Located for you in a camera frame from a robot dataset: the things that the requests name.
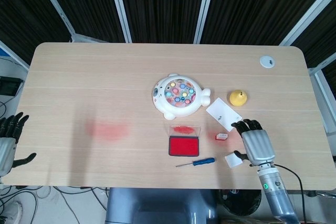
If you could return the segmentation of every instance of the metal arm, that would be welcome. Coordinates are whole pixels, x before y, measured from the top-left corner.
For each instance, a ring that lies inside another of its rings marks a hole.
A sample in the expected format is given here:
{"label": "metal arm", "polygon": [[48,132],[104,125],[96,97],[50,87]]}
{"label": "metal arm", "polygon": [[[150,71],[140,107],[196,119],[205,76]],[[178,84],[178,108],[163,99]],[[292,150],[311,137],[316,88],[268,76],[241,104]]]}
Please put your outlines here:
{"label": "metal arm", "polygon": [[232,126],[241,135],[246,150],[246,154],[235,154],[259,166],[258,176],[273,216],[287,224],[300,223],[279,171],[273,166],[275,153],[267,132],[256,120],[244,119]]}

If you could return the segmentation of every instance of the black cable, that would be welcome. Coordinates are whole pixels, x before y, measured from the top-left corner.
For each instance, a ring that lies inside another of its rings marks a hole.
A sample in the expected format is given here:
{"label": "black cable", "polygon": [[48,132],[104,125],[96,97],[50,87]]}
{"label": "black cable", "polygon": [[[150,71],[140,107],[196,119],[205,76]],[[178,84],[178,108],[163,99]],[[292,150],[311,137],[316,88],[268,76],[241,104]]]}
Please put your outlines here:
{"label": "black cable", "polygon": [[65,204],[67,204],[67,206],[68,206],[68,208],[70,209],[70,211],[72,212],[72,214],[73,214],[73,216],[76,218],[76,220],[77,220],[77,222],[78,222],[78,224],[80,224],[80,222],[79,222],[79,220],[78,220],[78,218],[77,218],[77,216],[76,216],[76,214],[75,214],[75,212],[73,211],[73,209],[69,206],[69,204],[68,204],[68,202],[67,202],[67,200],[65,199],[65,197],[64,197],[64,195],[63,195],[63,193],[60,191],[60,190],[58,190],[59,192],[60,192],[60,194],[61,194],[61,196],[62,196],[62,198],[64,199],[64,201],[65,201]]}
{"label": "black cable", "polygon": [[19,194],[23,194],[23,193],[28,193],[28,194],[31,194],[31,195],[33,195],[33,197],[34,197],[34,199],[35,199],[35,209],[34,209],[34,214],[33,214],[33,217],[32,217],[32,219],[31,219],[31,221],[30,221],[30,224],[32,224],[33,223],[33,220],[34,220],[34,218],[35,218],[35,214],[36,214],[36,210],[37,210],[37,198],[36,198],[36,196],[32,193],[32,192],[30,192],[30,191],[19,191],[19,192],[17,192],[13,197],[11,197],[11,198],[9,198],[8,200],[6,200],[5,202],[3,202],[2,200],[1,200],[1,203],[2,203],[2,207],[5,207],[5,204],[7,203],[7,202],[9,202],[11,199],[13,199],[15,196],[17,196],[17,195],[19,195]]}
{"label": "black cable", "polygon": [[105,189],[100,188],[100,187],[94,187],[94,189],[99,189],[99,190],[105,191]]}
{"label": "black cable", "polygon": [[95,191],[91,188],[91,191],[93,193],[93,195],[95,196],[95,198],[97,199],[97,201],[99,202],[99,204],[102,206],[102,208],[107,211],[107,208],[103,205],[103,203],[99,200],[98,196],[96,195]]}
{"label": "black cable", "polygon": [[1,203],[2,203],[2,210],[1,210],[1,212],[0,212],[0,216],[1,216],[2,213],[3,213],[4,210],[5,210],[5,203],[4,203],[4,201],[3,201],[2,199],[0,199],[0,201],[1,201]]}
{"label": "black cable", "polygon": [[6,103],[7,102],[0,102],[2,105],[0,106],[0,107],[2,107],[2,106],[5,106],[5,111],[4,111],[4,113],[0,116],[0,118],[2,118],[5,114],[6,114],[6,111],[7,111],[7,106],[6,106]]}
{"label": "black cable", "polygon": [[53,186],[53,188],[58,190],[60,193],[63,193],[63,194],[84,194],[84,193],[87,193],[88,191],[91,191],[91,189],[89,189],[89,190],[86,190],[86,191],[79,191],[77,193],[68,193],[66,191],[60,190],[57,186]]}
{"label": "black cable", "polygon": [[11,63],[14,63],[15,65],[19,65],[20,67],[23,67],[21,64],[18,64],[16,62],[13,62],[13,61],[8,60],[8,59],[0,58],[0,60],[7,60],[7,61],[10,61]]}
{"label": "black cable", "polygon": [[8,187],[4,188],[3,190],[5,190],[7,188],[9,188],[9,190],[5,194],[0,194],[0,196],[4,196],[4,195],[8,194],[10,192],[10,190],[12,189],[12,187],[13,186],[8,186]]}
{"label": "black cable", "polygon": [[304,206],[304,203],[305,203],[305,197],[304,197],[304,194],[303,194],[303,186],[302,186],[302,182],[301,182],[301,179],[299,177],[299,175],[297,175],[295,172],[293,172],[291,169],[288,169],[287,167],[284,167],[282,165],[277,165],[277,164],[274,164],[275,166],[279,166],[283,169],[286,169],[287,171],[293,173],[299,180],[299,183],[300,183],[300,189],[301,189],[301,197],[302,197],[302,211],[303,211],[303,220],[304,220],[304,224],[307,224],[307,219],[306,219],[306,208]]}
{"label": "black cable", "polygon": [[38,190],[38,189],[40,189],[40,188],[42,188],[42,187],[43,187],[43,186],[39,186],[39,187],[34,188],[34,189],[24,188],[24,189],[18,190],[18,191],[16,191],[15,193],[12,193],[12,194],[7,195],[7,196],[2,197],[2,198],[4,199],[4,198],[7,198],[7,197],[10,197],[10,196],[12,196],[12,195],[14,195],[14,194],[16,194],[16,193],[19,193],[20,191],[36,191],[36,190]]}

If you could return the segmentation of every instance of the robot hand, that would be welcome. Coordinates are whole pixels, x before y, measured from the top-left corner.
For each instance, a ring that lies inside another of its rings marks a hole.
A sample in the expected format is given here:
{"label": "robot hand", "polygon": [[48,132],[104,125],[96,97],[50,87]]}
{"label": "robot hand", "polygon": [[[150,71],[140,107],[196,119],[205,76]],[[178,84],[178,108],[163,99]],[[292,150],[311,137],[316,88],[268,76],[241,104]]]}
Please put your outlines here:
{"label": "robot hand", "polygon": [[21,118],[22,116],[23,112],[20,112],[16,116],[0,119],[0,177],[8,174],[14,167],[29,163],[36,156],[36,153],[31,153],[27,158],[14,160],[22,128],[29,118],[29,115]]}
{"label": "robot hand", "polygon": [[258,176],[273,216],[287,224],[300,223],[279,171],[274,167],[275,153],[267,132],[256,120],[244,119],[231,126],[241,135],[246,150],[246,154],[234,153],[259,166]]}
{"label": "robot hand", "polygon": [[256,120],[244,119],[233,123],[241,135],[247,154],[235,151],[241,159],[249,160],[252,165],[262,165],[273,162],[275,153],[268,134]]}

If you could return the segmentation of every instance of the black curtain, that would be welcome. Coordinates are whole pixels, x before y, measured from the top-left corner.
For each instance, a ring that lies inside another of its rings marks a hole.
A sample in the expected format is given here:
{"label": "black curtain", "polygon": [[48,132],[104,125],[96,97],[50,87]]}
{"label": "black curtain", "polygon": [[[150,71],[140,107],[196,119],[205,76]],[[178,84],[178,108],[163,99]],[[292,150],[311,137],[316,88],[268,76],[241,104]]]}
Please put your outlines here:
{"label": "black curtain", "polygon": [[57,0],[75,32],[108,42],[125,42],[114,0]]}
{"label": "black curtain", "polygon": [[133,42],[193,43],[202,0],[123,0]]}
{"label": "black curtain", "polygon": [[336,52],[336,0],[314,19],[292,44],[300,48],[308,68],[314,68]]}
{"label": "black curtain", "polygon": [[70,40],[49,0],[0,0],[0,8],[0,40],[28,64],[39,44]]}
{"label": "black curtain", "polygon": [[315,0],[211,0],[203,44],[278,45]]}

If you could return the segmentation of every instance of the white paper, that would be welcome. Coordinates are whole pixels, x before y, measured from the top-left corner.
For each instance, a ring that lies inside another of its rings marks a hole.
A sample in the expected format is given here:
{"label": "white paper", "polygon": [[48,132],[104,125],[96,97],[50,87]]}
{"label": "white paper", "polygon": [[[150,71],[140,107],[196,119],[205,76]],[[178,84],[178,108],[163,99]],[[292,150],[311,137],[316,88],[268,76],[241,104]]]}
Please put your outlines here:
{"label": "white paper", "polygon": [[236,156],[236,154],[231,153],[230,155],[225,156],[225,160],[230,168],[235,167],[243,163],[243,161]]}
{"label": "white paper", "polygon": [[214,119],[217,120],[227,131],[231,131],[233,127],[232,123],[236,123],[242,119],[242,117],[233,109],[230,108],[221,98],[217,98],[207,109]]}

